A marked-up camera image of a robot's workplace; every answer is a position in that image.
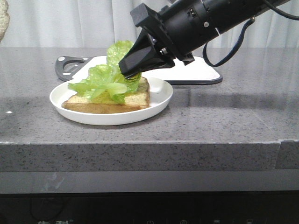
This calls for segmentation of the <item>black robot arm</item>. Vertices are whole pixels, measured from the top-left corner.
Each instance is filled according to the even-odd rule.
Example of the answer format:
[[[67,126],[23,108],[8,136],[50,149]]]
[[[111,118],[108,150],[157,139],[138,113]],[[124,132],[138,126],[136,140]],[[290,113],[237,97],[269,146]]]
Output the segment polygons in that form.
[[[172,68],[174,59],[188,65],[194,61],[195,49],[206,49],[209,41],[243,23],[237,43],[216,64],[221,66],[240,48],[246,29],[257,16],[273,10],[285,18],[298,19],[280,10],[282,4],[281,0],[178,0],[159,12],[140,4],[131,17],[141,32],[119,62],[121,73],[129,79],[141,72]]]

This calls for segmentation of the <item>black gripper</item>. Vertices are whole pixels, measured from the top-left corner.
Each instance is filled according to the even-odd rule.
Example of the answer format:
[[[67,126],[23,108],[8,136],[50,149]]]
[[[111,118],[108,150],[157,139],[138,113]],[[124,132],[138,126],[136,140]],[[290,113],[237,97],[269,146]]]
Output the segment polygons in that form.
[[[174,67],[174,59],[188,65],[192,51],[218,36],[200,0],[179,0],[156,12],[142,3],[131,11],[141,32],[119,67],[126,79],[138,73]]]

